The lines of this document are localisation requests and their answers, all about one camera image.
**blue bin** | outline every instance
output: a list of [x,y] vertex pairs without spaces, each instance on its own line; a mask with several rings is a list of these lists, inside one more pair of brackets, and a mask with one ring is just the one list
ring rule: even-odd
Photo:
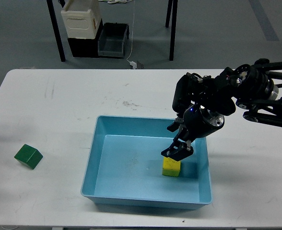
[[82,195],[97,204],[198,209],[212,202],[206,138],[192,143],[178,177],[162,175],[171,119],[97,118]]

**green cube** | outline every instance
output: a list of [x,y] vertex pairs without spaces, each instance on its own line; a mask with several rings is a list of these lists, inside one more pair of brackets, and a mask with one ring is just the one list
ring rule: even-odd
[[23,147],[14,156],[21,164],[27,165],[34,169],[40,160],[43,158],[42,154],[35,148],[29,145],[23,145]]

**table surface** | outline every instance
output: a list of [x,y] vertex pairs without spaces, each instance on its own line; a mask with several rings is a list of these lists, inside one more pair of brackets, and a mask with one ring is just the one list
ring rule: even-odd
[[[282,128],[248,122],[244,110],[207,137],[213,203],[199,210],[95,205],[80,189],[99,115],[174,118],[187,71],[10,71],[0,88],[0,225],[90,227],[282,227]],[[28,144],[34,169],[14,155]]]

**yellow cube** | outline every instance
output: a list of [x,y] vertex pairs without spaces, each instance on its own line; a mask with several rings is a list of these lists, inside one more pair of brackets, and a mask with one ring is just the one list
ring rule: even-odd
[[162,175],[178,177],[180,172],[180,161],[175,161],[169,157],[164,157]]

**concrete floor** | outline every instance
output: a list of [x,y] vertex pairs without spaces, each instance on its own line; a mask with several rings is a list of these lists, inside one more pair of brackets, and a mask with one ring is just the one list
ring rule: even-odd
[[[0,0],[0,85],[11,69],[130,68],[129,52],[124,59],[73,57],[61,6],[57,0],[53,3],[66,62],[59,58],[46,1]],[[145,69],[224,69],[253,64],[259,58],[282,61],[282,0],[180,0],[174,61],[168,60],[167,3],[99,3],[105,23],[129,24],[126,50],[130,51],[132,30],[134,34],[129,59],[141,62]]]

